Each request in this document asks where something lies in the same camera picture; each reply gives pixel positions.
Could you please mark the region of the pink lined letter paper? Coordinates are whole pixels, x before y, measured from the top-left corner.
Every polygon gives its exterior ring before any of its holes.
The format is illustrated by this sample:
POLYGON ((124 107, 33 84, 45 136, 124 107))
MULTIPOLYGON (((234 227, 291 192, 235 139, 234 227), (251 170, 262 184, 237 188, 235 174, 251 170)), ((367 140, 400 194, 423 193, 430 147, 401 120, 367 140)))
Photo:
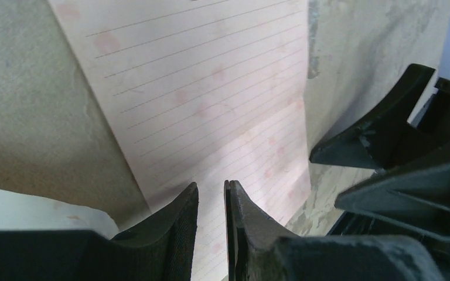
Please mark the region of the pink lined letter paper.
POLYGON ((308 198, 307 1, 50 1, 151 211, 199 188, 192 280, 227 275, 223 184, 308 198))

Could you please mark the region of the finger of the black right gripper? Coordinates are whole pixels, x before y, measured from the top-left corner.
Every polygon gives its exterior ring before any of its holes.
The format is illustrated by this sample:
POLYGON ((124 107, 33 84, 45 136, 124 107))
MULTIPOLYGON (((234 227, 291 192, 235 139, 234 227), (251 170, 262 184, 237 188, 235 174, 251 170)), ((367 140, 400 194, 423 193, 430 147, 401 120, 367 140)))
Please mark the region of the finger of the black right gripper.
POLYGON ((450 241, 450 162, 377 174, 341 192, 335 207, 450 241))
POLYGON ((322 165, 383 169, 435 70, 410 64, 386 96, 343 131, 320 140, 309 160, 322 165))

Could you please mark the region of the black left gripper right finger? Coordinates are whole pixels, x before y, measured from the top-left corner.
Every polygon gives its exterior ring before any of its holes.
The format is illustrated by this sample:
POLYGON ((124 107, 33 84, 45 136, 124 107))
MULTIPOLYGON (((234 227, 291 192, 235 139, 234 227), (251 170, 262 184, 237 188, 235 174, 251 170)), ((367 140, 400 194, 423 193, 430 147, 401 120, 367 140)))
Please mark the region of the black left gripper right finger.
POLYGON ((285 280, 276 241, 297 235, 256 205, 237 180, 224 182, 224 203, 228 280, 285 280))

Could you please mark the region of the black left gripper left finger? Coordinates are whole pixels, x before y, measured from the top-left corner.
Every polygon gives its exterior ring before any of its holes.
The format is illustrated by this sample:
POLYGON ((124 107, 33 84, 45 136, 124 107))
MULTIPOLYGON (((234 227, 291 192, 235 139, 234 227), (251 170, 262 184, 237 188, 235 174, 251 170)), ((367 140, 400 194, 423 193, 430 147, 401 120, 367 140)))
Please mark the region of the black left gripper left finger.
POLYGON ((199 192, 190 183, 170 204, 113 238, 114 280, 190 280, 199 192))

